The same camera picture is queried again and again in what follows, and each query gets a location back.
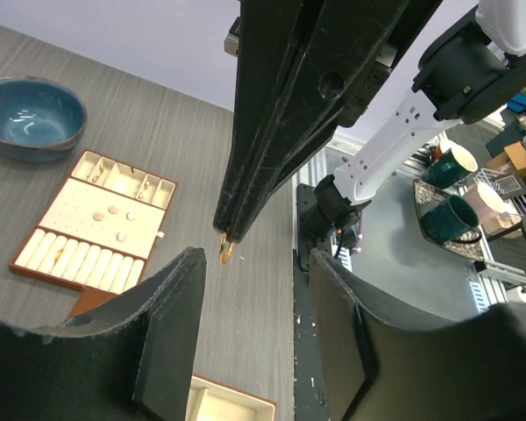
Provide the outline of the brown jewelry box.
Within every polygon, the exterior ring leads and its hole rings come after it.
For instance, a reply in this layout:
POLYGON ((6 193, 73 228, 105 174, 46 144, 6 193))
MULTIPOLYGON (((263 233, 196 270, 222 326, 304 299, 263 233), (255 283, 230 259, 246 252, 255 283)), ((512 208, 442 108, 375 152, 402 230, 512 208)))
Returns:
POLYGON ((186 420, 274 421, 276 411, 276 402, 192 375, 186 420))

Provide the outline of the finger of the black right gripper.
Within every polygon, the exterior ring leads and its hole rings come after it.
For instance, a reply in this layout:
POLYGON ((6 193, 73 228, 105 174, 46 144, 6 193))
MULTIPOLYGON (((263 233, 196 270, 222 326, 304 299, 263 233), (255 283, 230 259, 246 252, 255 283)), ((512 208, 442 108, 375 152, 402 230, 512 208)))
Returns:
MULTIPOLYGON (((259 162, 278 158, 283 184, 339 126, 364 113, 392 71, 379 62, 381 50, 390 47, 400 60, 438 8, 436 1, 321 2, 258 136, 269 142, 259 162)), ((239 242, 247 232, 227 232, 227 239, 239 242)))
POLYGON ((231 28, 238 63, 231 153, 213 225, 219 232, 247 232, 283 184, 283 165, 260 163, 269 145, 258 136, 270 121, 291 62, 316 22, 321 1, 242 1, 231 28))

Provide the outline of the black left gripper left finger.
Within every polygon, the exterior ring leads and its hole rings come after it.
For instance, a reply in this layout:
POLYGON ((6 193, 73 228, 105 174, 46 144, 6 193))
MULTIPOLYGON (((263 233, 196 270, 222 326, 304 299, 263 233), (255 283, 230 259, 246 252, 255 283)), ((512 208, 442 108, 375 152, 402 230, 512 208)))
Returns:
POLYGON ((189 247, 60 325, 0 321, 0 420, 182 420, 206 275, 189 247))

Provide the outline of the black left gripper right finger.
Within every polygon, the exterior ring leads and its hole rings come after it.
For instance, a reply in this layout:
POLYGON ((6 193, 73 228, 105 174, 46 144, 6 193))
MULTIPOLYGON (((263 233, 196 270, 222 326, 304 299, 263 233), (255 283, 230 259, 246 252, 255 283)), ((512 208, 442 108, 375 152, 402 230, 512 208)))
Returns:
POLYGON ((313 250, 309 285, 334 420, 526 420, 526 303, 451 321, 313 250))

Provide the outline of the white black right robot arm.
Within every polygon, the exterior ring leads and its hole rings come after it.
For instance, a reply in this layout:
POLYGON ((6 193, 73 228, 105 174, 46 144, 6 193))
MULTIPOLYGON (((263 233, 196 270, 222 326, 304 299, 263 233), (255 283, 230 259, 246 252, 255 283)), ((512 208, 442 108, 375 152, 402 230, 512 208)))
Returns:
MULTIPOLYGON (((231 152, 214 228, 238 243, 270 197, 339 127, 353 125, 438 7, 436 1, 244 1, 231 152), (391 65, 378 58, 394 50, 391 65)), ((478 1, 435 39, 387 121, 316 188, 318 238, 355 220, 419 146, 472 124, 526 85, 526 1, 478 1)))

